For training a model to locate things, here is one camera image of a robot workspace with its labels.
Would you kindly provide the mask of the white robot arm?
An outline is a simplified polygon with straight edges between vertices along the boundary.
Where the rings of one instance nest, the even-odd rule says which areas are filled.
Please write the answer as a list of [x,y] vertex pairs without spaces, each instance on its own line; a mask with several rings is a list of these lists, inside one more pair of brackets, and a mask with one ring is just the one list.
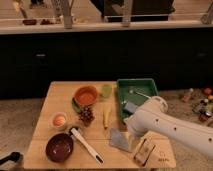
[[154,131],[213,159],[213,128],[177,119],[169,116],[167,111],[167,102],[160,96],[152,96],[124,122],[128,132],[135,137]]

